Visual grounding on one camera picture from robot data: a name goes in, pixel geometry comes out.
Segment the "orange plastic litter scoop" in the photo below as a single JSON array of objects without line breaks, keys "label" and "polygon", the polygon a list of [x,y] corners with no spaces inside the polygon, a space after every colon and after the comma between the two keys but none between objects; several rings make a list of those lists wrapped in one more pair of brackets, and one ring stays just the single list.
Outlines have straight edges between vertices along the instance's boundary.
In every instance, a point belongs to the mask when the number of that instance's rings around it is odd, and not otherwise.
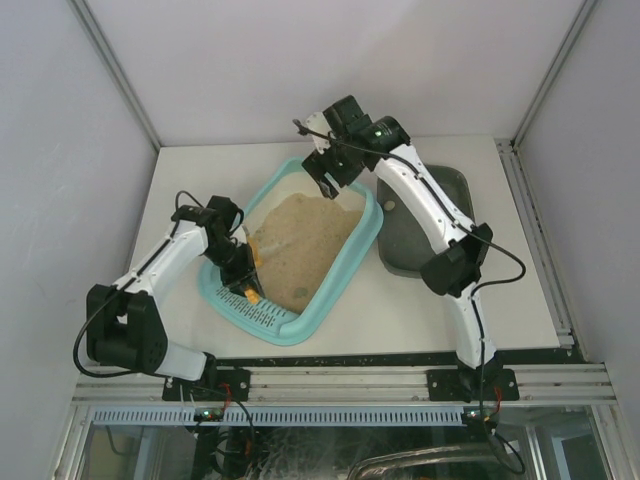
[{"label": "orange plastic litter scoop", "polygon": [[[255,243],[255,241],[253,239],[251,240],[251,244],[248,245],[248,249],[249,249],[249,253],[251,254],[251,262],[252,262],[252,270],[251,270],[251,272],[253,270],[257,271],[257,269],[262,265],[262,260],[261,260],[261,257],[259,255],[258,247],[257,247],[257,245],[256,245],[256,243]],[[247,300],[252,305],[258,304],[262,300],[263,296],[259,296],[251,288],[250,278],[247,280],[247,284],[246,285],[250,287],[250,297]]]}]

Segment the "teal plastic litter box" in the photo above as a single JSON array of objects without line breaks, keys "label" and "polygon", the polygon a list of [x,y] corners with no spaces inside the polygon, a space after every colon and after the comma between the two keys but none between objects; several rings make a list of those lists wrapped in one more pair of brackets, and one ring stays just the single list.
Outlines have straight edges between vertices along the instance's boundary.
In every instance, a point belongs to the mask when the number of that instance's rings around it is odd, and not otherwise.
[{"label": "teal plastic litter box", "polygon": [[[249,229],[257,229],[271,210],[288,195],[296,193],[321,196],[303,170],[299,157],[285,161],[249,202],[246,218]],[[201,297],[233,325],[263,341],[278,346],[305,341],[317,330],[355,275],[383,223],[383,212],[374,193],[359,183],[345,188],[336,203],[347,211],[360,213],[361,218],[320,283],[319,292],[300,314],[267,299],[253,305],[231,293],[222,285],[219,269],[209,262],[201,266],[198,274]]]}]

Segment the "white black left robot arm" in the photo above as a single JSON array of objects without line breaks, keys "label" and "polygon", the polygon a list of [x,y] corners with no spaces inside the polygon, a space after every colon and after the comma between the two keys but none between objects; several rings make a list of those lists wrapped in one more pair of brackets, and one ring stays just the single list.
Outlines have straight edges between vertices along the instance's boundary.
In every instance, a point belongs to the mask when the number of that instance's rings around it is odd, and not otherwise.
[{"label": "white black left robot arm", "polygon": [[118,376],[141,373],[199,382],[214,371],[213,355],[169,339],[159,308],[195,259],[206,258],[222,286],[249,304],[264,295],[240,207],[222,196],[174,207],[168,232],[153,251],[112,284],[94,285],[86,297],[87,319],[73,348],[84,348],[100,365],[117,367]]}]

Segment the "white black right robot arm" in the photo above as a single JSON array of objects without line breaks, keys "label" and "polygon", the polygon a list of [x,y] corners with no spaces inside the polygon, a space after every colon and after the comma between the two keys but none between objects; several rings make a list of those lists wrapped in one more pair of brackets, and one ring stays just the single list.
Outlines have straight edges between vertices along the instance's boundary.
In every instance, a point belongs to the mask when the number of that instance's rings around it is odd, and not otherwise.
[{"label": "white black right robot arm", "polygon": [[295,125],[299,134],[313,139],[314,150],[303,168],[323,196],[336,198],[369,170],[404,203],[434,253],[420,276],[450,309],[458,361],[473,370],[489,362],[495,347],[487,335],[477,291],[491,228],[476,225],[445,194],[395,118],[374,121],[353,96],[346,96]]}]

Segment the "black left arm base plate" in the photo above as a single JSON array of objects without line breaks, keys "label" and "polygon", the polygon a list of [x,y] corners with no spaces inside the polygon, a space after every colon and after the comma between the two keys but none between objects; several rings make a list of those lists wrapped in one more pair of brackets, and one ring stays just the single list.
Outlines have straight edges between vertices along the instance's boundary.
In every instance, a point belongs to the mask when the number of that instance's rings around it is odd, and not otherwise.
[{"label": "black left arm base plate", "polygon": [[245,402],[249,397],[251,372],[244,368],[221,368],[207,372],[197,381],[173,378],[163,387],[162,400],[167,402],[214,402],[231,399]]}]

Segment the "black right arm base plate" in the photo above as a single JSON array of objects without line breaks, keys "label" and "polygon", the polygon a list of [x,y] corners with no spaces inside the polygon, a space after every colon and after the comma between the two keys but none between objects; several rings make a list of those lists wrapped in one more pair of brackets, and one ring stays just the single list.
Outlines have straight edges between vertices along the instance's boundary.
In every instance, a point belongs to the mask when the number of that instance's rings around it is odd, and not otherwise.
[{"label": "black right arm base plate", "polygon": [[520,399],[515,372],[511,369],[487,371],[484,376],[480,371],[461,368],[432,369],[426,373],[426,386],[429,399],[436,402]]}]

